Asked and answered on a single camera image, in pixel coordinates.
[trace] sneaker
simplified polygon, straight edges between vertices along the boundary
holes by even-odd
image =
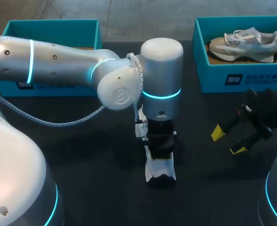
[[[248,57],[259,62],[273,63],[277,53],[277,31],[266,34],[250,28],[234,31],[233,34],[225,33],[223,38],[211,41],[209,50],[226,61]]]

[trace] gray sneaker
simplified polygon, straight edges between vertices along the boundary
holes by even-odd
[[[252,27],[245,31],[234,31],[233,34],[225,33],[223,38],[213,39],[209,49],[226,61],[248,57],[259,62],[273,63],[277,53],[277,31],[266,34]]]

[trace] cable hose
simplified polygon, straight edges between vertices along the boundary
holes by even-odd
[[[136,69],[137,73],[139,75],[138,95],[137,95],[137,98],[133,102],[134,121],[136,123],[136,122],[139,122],[138,101],[139,101],[139,98],[142,95],[142,92],[143,92],[143,89],[144,89],[143,88],[143,83],[144,83],[143,70],[142,70],[142,67],[140,65],[140,62],[139,62],[138,58],[133,53],[127,54],[126,57],[130,58],[133,69]]]
[[[91,119],[93,116],[97,115],[105,108],[104,106],[101,106],[95,112],[91,113],[90,115],[88,115],[82,119],[76,120],[76,121],[64,122],[64,123],[54,123],[54,122],[49,122],[49,121],[44,121],[44,120],[38,119],[34,116],[31,116],[28,113],[25,113],[24,111],[20,110],[19,108],[17,108],[16,106],[14,106],[13,104],[11,104],[9,101],[5,100],[1,96],[0,96],[0,102],[3,103],[4,105],[6,105],[7,107],[9,107],[10,109],[12,109],[13,111],[15,111],[16,113],[22,115],[25,118],[28,118],[39,124],[42,124],[45,126],[51,126],[51,127],[67,127],[67,126],[74,126],[74,125],[80,124],[82,122],[85,122],[85,121]]]

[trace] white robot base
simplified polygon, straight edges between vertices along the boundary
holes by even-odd
[[[62,226],[58,187],[40,148],[0,112],[0,226]]]

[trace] shoe sole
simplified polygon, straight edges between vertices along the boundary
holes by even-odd
[[[239,55],[239,56],[227,56],[227,55],[223,55],[220,53],[216,53],[212,50],[210,50],[211,53],[213,53],[215,56],[217,56],[220,59],[226,60],[226,61],[230,61],[233,62],[235,60],[237,60],[240,57],[247,57],[250,58],[252,60],[258,61],[258,62],[263,62],[263,63],[273,63],[274,60],[274,55],[268,55],[268,54],[249,54],[248,56],[244,56],[244,55]]]

